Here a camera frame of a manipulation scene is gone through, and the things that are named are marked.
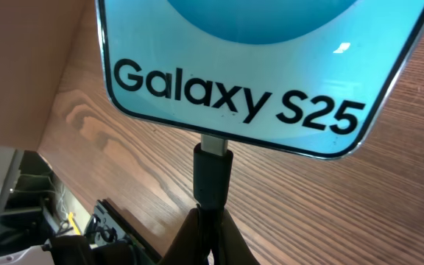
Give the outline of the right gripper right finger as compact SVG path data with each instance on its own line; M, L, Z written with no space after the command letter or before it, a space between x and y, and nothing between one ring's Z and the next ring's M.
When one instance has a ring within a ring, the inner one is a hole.
M219 228L219 263L226 265L259 265L227 209Z

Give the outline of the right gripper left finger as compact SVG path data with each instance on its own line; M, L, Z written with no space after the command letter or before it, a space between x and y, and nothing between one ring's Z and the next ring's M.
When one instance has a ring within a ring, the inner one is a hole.
M202 263L199 237L199 211L193 208L188 212L166 254L159 265L199 265Z

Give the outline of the smartphone with cyan screen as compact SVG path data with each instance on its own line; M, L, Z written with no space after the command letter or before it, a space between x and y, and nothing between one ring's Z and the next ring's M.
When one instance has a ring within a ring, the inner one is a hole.
M424 0L96 3L123 114L320 159L372 129L424 31Z

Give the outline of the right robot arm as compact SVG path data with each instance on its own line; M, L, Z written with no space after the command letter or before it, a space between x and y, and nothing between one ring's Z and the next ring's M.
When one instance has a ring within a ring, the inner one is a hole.
M257 264L228 211L189 211L163 256L132 238L114 237L92 247L85 236L61 236L45 244L0 256L0 264Z

